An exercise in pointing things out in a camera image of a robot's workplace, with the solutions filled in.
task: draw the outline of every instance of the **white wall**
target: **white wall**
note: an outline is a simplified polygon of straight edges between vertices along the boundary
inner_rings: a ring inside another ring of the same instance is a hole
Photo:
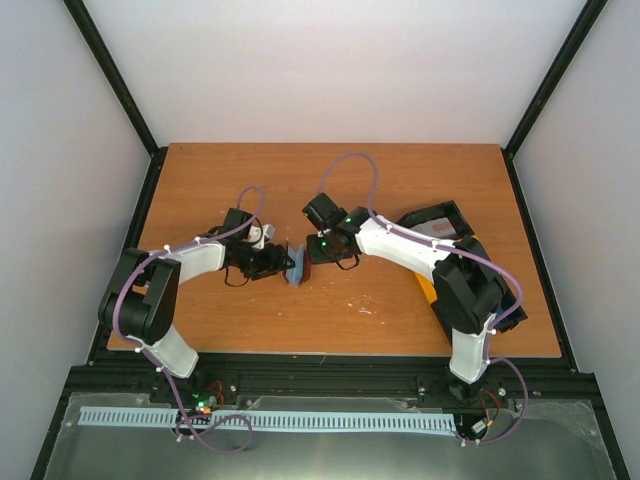
[[[516,157],[581,370],[640,478],[640,5],[609,2]]]
[[[148,156],[62,1],[0,5],[0,465],[28,478]]]
[[[87,0],[163,144],[506,144],[583,4]]]

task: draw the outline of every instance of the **orange wooden surface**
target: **orange wooden surface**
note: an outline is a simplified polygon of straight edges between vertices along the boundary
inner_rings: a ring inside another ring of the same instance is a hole
[[[380,167],[376,210],[390,219],[455,200],[492,260],[521,282],[529,319],[494,338],[493,355],[560,356],[553,325],[518,207],[497,145],[173,144],[153,198],[140,247],[177,245],[222,223],[249,184],[267,192],[263,223],[276,242],[297,246],[313,227],[301,209],[326,166],[354,150]],[[371,181],[366,160],[338,165],[325,191],[347,211],[364,205]],[[245,197],[253,211],[258,196]],[[222,272],[180,287],[175,325],[199,351],[447,355],[450,346],[412,272],[363,256],[341,271],[315,266],[311,280],[287,286],[280,277],[242,288]],[[240,280],[237,272],[232,280]],[[112,338],[110,348],[131,348]]]

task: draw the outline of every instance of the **yellow object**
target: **yellow object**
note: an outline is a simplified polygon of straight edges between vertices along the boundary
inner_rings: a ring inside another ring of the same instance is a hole
[[[417,273],[416,273],[416,278],[418,279],[418,283],[420,284],[422,291],[427,297],[427,301],[429,302],[429,305],[431,305],[433,302],[435,302],[438,299],[438,295],[436,295],[436,289],[433,286],[433,283],[431,283],[422,275],[418,275]]]

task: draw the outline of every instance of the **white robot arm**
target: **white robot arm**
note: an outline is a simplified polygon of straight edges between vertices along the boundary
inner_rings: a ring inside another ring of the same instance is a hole
[[[381,215],[372,218],[363,207],[347,214],[324,193],[314,198],[303,213],[318,231],[307,237],[312,264],[337,263],[345,269],[342,260],[355,258],[356,266],[358,255],[374,255],[431,282],[440,302],[441,320],[451,328],[449,370],[465,385],[481,380],[489,364],[488,340],[495,333],[489,331],[489,326],[508,287],[494,270],[437,248],[452,247],[488,259],[475,238],[454,241],[429,237],[393,224]],[[390,231],[390,225],[396,233]],[[433,247],[411,240],[416,237]]]
[[[246,212],[230,209],[221,228],[230,230],[248,217]],[[158,255],[160,252],[127,249],[122,253],[100,303],[98,318],[113,327],[118,295],[136,267],[150,255],[155,255],[134,283],[139,289],[127,292],[124,297],[119,330],[126,339],[139,345],[136,351],[144,352],[156,365],[166,368],[173,376],[188,378],[198,361],[198,354],[173,325],[178,286],[199,275],[231,266],[239,268],[247,281],[291,268],[293,262],[284,247],[269,242],[274,232],[271,225],[264,225],[247,227],[238,235],[221,241],[196,237],[186,248],[172,251],[166,246],[161,255]]]

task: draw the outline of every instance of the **black metal frame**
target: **black metal frame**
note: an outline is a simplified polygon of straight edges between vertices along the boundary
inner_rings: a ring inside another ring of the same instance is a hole
[[[150,155],[150,165],[133,214],[124,248],[137,246],[162,172],[167,147],[158,147],[142,114],[120,75],[82,0],[64,0],[78,28],[125,109],[140,140]],[[538,275],[551,313],[562,357],[557,359],[523,358],[515,361],[527,379],[530,392],[544,398],[586,399],[591,401],[618,478],[629,478],[618,448],[600,391],[592,374],[577,372],[577,365],[560,310],[551,286],[540,245],[529,215],[513,160],[518,149],[559,83],[580,45],[604,8],[607,0],[587,0],[573,28],[545,75],[507,146],[503,149],[505,167],[533,253]],[[60,428],[60,422],[73,392],[146,392],[156,401],[173,402],[166,382],[146,359],[133,352],[106,348],[110,332],[100,325],[94,337],[87,365],[73,367],[60,403],[38,458],[32,479],[42,478]],[[263,395],[295,396],[376,396],[403,398],[423,407],[437,407],[454,413],[471,411],[442,395],[439,385],[445,380],[447,359],[441,357],[369,357],[270,354],[200,355],[197,372],[205,372],[225,384],[225,398],[242,403]],[[490,382],[499,382],[514,398],[522,395],[517,377],[504,366],[494,366]],[[179,381],[181,392],[192,385]]]

